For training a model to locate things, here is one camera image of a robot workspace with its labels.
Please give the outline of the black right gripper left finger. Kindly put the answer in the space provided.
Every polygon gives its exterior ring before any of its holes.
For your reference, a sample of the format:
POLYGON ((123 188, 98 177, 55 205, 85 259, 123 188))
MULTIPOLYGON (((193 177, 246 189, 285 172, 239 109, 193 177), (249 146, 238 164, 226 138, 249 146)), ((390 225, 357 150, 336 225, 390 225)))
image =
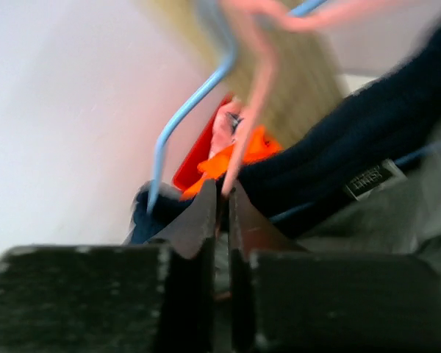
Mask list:
POLYGON ((154 352, 210 352, 214 312, 215 183, 154 239, 159 241, 157 290, 163 295, 154 352))

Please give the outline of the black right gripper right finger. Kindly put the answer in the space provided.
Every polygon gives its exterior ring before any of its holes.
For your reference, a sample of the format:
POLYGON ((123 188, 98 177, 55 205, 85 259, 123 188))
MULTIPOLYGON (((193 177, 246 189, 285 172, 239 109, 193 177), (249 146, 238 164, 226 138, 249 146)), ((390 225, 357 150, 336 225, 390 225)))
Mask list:
POLYGON ((284 236, 251 203, 237 183, 229 196, 229 274, 232 298, 232 348, 250 352, 255 319, 250 254, 256 250, 299 252, 301 247, 284 236))

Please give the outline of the navy blue shorts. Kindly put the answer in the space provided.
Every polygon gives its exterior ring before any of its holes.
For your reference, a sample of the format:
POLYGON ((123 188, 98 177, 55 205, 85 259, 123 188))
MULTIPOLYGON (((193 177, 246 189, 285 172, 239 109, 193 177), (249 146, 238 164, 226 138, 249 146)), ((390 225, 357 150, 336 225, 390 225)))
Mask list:
POLYGON ((441 119, 441 24, 398 70, 348 96, 302 140, 244 166, 251 203, 294 238, 350 204, 345 186, 422 148, 441 119))

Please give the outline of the pink patterned shorts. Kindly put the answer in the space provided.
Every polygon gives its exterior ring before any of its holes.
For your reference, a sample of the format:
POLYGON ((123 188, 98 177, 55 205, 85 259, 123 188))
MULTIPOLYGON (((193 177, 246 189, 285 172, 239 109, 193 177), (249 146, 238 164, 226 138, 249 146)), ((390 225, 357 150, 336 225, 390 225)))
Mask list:
POLYGON ((209 158, 214 157, 235 141, 236 130, 243 121, 240 117, 242 108, 243 104, 236 96, 219 108, 212 126, 209 158))

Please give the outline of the grey shorts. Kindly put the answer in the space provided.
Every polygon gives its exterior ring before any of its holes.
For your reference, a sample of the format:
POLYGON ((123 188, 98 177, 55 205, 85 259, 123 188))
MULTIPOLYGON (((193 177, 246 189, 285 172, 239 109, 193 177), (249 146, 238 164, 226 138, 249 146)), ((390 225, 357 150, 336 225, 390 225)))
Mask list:
POLYGON ((339 211, 298 243, 316 251, 415 254, 441 273, 441 122, 431 139, 437 147, 404 181, 339 211))

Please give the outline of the pink wire hanger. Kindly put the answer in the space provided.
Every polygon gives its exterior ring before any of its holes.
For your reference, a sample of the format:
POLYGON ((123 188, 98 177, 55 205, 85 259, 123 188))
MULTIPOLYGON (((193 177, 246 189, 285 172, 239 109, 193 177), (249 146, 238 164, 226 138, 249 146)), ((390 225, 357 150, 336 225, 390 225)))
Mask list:
POLYGON ((364 17, 373 11, 402 4, 402 1, 341 1, 312 12, 305 17, 294 17, 279 1, 223 1, 222 6, 233 15, 240 16, 238 32, 257 57, 253 86, 247 105, 240 117, 243 119, 235 135, 235 144, 229 161, 221 194, 227 197, 240 171, 245 149, 251 133, 269 96, 276 70, 277 59, 274 48, 263 34, 254 16, 266 15, 280 28, 288 32, 308 32, 326 26, 341 24, 364 17))

